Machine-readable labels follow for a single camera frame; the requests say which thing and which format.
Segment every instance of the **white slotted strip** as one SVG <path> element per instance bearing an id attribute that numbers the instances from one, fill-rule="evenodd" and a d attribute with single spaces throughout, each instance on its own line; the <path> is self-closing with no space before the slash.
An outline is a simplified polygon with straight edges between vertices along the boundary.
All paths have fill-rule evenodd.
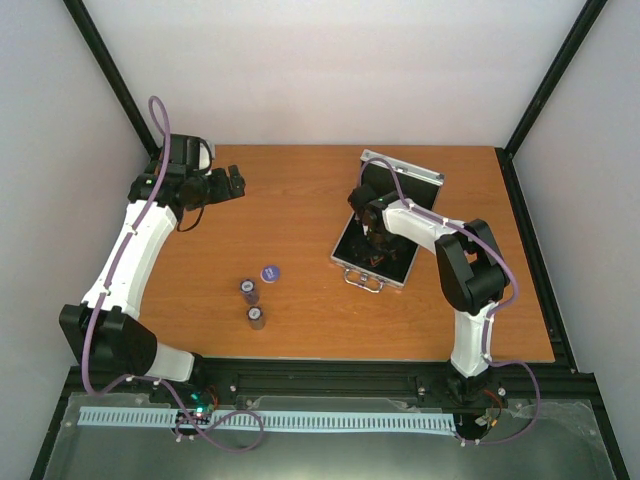
<path id="1" fill-rule="evenodd" d="M 211 423 L 232 410 L 216 410 Z M 351 413 L 351 412 L 256 412 L 267 432 L 300 433 L 428 433 L 452 435 L 453 415 L 443 413 Z M 180 416 L 178 409 L 81 407 L 78 425 L 104 427 L 173 428 Z M 193 428 L 186 423 L 181 428 Z M 257 431 L 258 425 L 247 415 L 236 415 L 217 428 Z"/>

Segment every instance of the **wooden table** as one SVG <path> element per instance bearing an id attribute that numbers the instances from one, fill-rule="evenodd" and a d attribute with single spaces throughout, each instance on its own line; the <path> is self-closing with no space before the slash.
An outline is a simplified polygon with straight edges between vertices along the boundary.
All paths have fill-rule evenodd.
<path id="1" fill-rule="evenodd" d="M 420 250 L 403 291 L 347 285 L 329 255 L 351 214 L 362 146 L 219 146 L 217 166 L 237 164 L 246 196 L 206 208 L 201 224 L 173 233 L 160 252 L 141 321 L 159 341 L 203 355 L 362 360 L 447 360 L 453 310 L 435 257 Z M 366 146 L 444 173 L 435 210 L 489 223 L 521 286 L 494 326 L 496 359 L 553 361 L 545 324 L 493 148 Z M 189 214 L 185 225 L 192 220 Z M 267 325 L 254 331 L 238 290 L 258 281 Z M 511 295 L 509 287 L 505 298 Z"/>

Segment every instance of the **open case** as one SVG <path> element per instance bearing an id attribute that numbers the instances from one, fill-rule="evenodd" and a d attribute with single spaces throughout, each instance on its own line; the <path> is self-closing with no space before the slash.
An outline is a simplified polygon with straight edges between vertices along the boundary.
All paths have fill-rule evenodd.
<path id="1" fill-rule="evenodd" d="M 444 183 L 443 174 L 371 150 L 362 152 L 360 162 L 374 158 L 384 159 L 391 164 L 406 198 L 410 198 L 421 207 L 433 209 L 440 187 Z M 370 185 L 376 195 L 381 197 L 395 191 L 393 178 L 387 167 L 376 160 L 365 168 L 362 184 Z M 362 226 L 356 221 L 355 215 L 351 215 L 333 249 L 331 260 L 344 267 L 344 281 L 350 285 L 372 293 L 380 292 L 385 285 L 403 288 L 418 253 L 418 245 L 405 238 L 399 241 L 400 245 L 394 258 L 387 256 L 374 262 Z"/>

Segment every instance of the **black metal frame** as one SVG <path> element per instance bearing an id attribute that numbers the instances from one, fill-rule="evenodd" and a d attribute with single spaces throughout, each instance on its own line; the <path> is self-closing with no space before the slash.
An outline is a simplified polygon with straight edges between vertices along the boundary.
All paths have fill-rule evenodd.
<path id="1" fill-rule="evenodd" d="M 148 151 L 153 150 L 148 140 L 149 130 L 142 116 L 139 115 L 139 111 L 135 108 L 135 103 L 133 103 L 124 81 L 100 39 L 95 25 L 82 5 L 82 1 L 64 0 L 64 2 L 74 16 L 78 28 L 94 52 L 109 83 L 121 100 L 142 143 Z M 527 133 L 605 3 L 606 0 L 586 1 L 507 146 L 504 149 L 496 148 L 496 155 L 555 356 L 555 362 L 552 364 L 530 364 L 538 378 L 541 395 L 545 399 L 589 400 L 593 406 L 614 472 L 617 478 L 625 479 L 629 478 L 629 474 L 620 454 L 595 377 L 592 374 L 577 372 L 569 339 L 513 163 L 518 148 L 522 145 Z M 243 408 L 246 400 L 262 395 L 374 396 L 402 399 L 418 406 L 441 407 L 453 413 L 465 413 L 467 409 L 442 405 L 437 396 L 431 395 L 429 390 L 423 393 L 419 390 L 421 386 L 431 385 L 434 378 L 443 374 L 445 368 L 446 365 L 443 362 L 206 359 L 208 375 L 211 382 L 216 385 L 221 402 L 235 404 L 238 408 Z M 531 398 L 535 394 L 529 376 L 520 367 L 498 369 L 495 376 L 493 381 L 503 386 L 511 398 Z M 112 374 L 98 373 L 93 375 L 92 379 L 96 387 L 103 387 L 112 380 L 112 377 Z M 44 475 L 69 396 L 73 392 L 82 391 L 78 367 L 72 367 L 35 464 L 32 479 L 38 479 Z M 157 401 L 173 403 L 173 399 L 168 397 L 166 392 L 154 389 L 147 383 L 138 384 L 134 381 L 118 387 L 117 391 L 147 392 Z"/>

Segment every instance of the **robotic arm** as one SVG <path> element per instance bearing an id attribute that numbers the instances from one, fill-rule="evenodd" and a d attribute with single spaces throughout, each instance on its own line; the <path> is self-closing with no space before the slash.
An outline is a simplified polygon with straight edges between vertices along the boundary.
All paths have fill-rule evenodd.
<path id="1" fill-rule="evenodd" d="M 438 222 L 435 215 L 425 215 L 428 211 L 410 199 L 400 200 L 397 192 L 378 197 L 366 184 L 352 192 L 349 204 L 374 248 L 385 252 L 400 235 L 436 255 L 440 285 L 455 317 L 450 363 L 456 375 L 448 380 L 448 386 L 457 401 L 465 403 L 468 396 L 486 383 L 493 324 L 489 312 L 502 299 L 509 279 L 483 249 L 446 224 L 471 232 L 500 254 L 489 226 L 482 220 L 466 224 Z"/>
<path id="2" fill-rule="evenodd" d="M 142 293 L 158 253 L 176 227 L 181 231 L 185 210 L 200 209 L 199 221 L 206 205 L 244 196 L 245 182 L 238 168 L 230 166 L 227 176 L 223 168 L 211 170 L 212 161 L 206 141 L 172 134 L 164 180 L 135 228 L 133 224 L 158 181 L 159 160 L 150 162 L 133 182 L 124 225 L 100 276 L 80 305 L 65 305 L 60 313 L 60 325 L 78 362 L 89 319 L 104 295 L 89 357 L 94 368 L 201 386 L 202 357 L 158 342 L 138 318 Z"/>

